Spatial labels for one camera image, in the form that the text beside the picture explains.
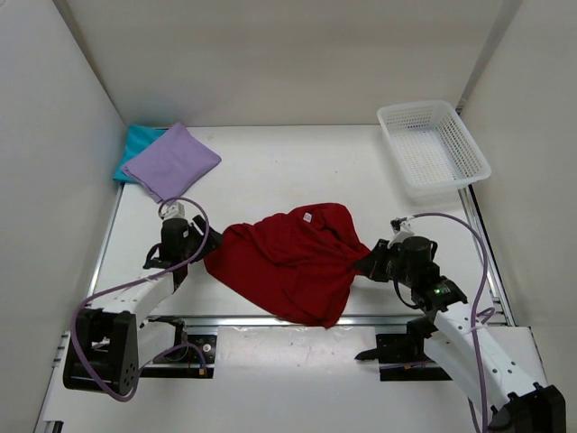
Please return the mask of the purple t shirt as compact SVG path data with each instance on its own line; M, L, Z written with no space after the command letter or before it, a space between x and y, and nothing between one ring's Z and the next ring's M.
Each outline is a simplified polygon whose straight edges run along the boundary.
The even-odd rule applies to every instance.
M147 149L129 160L123 172L156 203L182 196L222 158L175 123Z

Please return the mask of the red t shirt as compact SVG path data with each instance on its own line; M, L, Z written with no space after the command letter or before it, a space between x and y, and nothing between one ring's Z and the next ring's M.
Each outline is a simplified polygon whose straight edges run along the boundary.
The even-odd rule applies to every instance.
M359 275L355 263L369 252L347 207L321 203L227 227L204 264L211 276L271 315L330 328Z

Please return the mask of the teal t shirt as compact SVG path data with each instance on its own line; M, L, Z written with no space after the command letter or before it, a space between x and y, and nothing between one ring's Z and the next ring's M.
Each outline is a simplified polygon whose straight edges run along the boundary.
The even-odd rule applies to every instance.
M160 138L167 128L152 128L137 124L128 126L124 141L123 156L114 171L113 181L118 183L135 183L131 177L123 172L123 166L132 158L147 149L154 141Z

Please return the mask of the white plastic basket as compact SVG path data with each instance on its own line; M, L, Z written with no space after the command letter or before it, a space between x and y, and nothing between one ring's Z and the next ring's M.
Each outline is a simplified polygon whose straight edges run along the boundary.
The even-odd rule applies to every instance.
M410 198L451 195L490 177L481 148L449 103L422 100L384 106L377 118Z

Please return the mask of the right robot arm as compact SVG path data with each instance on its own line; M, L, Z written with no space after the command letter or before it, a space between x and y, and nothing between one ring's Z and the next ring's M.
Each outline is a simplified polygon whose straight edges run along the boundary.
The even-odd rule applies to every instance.
M464 293L435 263L437 244L422 236L381 240L355 264L361 275L409 288L422 317L408 323L405 349L427 358L466 394L483 432L564 432L566 403L553 385L526 373L493 337Z

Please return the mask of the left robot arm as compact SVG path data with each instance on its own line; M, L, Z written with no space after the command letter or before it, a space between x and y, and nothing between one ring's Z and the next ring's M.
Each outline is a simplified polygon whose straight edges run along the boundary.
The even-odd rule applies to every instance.
M183 284L188 266L203 260L223 240L201 216L164 219L160 242L146 255L141 283L103 290L74 313L64 386L125 402L135 394L144 368L155 361L175 363L194 355L200 374L206 374L202 346L189 342L184 320L153 311Z

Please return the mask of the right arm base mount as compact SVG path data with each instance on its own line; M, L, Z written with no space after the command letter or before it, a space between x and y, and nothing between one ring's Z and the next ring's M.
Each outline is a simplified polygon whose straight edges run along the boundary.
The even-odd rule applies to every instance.
M406 324L403 333L379 333L376 346L358 353L360 363L377 361L381 382L444 382L448 373L425 354L424 343L437 328L426 317Z

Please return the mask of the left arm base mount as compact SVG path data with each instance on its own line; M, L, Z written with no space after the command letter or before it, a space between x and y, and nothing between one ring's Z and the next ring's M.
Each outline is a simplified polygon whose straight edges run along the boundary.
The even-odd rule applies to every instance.
M212 379L217 331L184 318L157 316L140 324L139 355L143 378Z

